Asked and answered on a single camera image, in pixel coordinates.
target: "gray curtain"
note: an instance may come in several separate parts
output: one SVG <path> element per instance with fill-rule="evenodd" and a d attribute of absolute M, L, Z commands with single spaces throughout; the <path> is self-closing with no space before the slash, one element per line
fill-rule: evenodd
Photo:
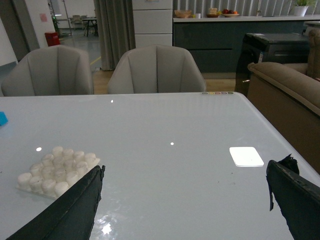
<path fill-rule="evenodd" d="M 94 0 L 101 68 L 116 68 L 121 56 L 136 47 L 131 0 Z"/>

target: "white foam block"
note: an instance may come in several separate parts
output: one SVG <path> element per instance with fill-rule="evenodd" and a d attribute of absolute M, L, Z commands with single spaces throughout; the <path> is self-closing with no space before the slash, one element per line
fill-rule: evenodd
<path fill-rule="evenodd" d="M 252 146 L 230 147 L 230 154 L 237 167 L 262 167 L 264 161 Z"/>

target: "black appliance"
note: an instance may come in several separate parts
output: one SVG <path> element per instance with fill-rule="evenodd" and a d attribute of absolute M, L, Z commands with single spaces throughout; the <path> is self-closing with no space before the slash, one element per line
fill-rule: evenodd
<path fill-rule="evenodd" d="M 261 62 L 307 63 L 309 38 L 297 33 L 246 33 L 235 73 L 235 91 L 247 96 L 248 64 Z"/>

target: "white wall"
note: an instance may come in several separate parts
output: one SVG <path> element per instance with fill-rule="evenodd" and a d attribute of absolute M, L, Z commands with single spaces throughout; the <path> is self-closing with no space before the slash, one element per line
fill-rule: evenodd
<path fill-rule="evenodd" d="M 0 66 L 16 62 L 17 58 L 11 46 L 5 27 L 0 18 Z"/>
<path fill-rule="evenodd" d="M 32 25 L 40 48 L 48 47 L 45 33 L 55 32 L 55 27 L 51 19 L 47 0 L 25 0 L 25 3 L 30 14 Z M 41 22 L 40 14 L 46 15 L 47 22 Z"/>
<path fill-rule="evenodd" d="M 64 3 L 58 0 L 61 16 L 57 16 L 56 19 L 67 19 L 66 10 L 69 18 L 73 15 L 87 15 L 87 17 L 95 17 L 95 3 L 94 0 L 65 0 Z M 60 21 L 59 28 L 68 28 L 67 21 Z"/>

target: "sofa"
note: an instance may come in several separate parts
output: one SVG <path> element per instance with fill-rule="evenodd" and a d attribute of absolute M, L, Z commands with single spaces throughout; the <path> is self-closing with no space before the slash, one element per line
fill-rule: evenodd
<path fill-rule="evenodd" d="M 309 44 L 307 63 L 249 64 L 247 98 L 320 174 L 320 30 Z"/>

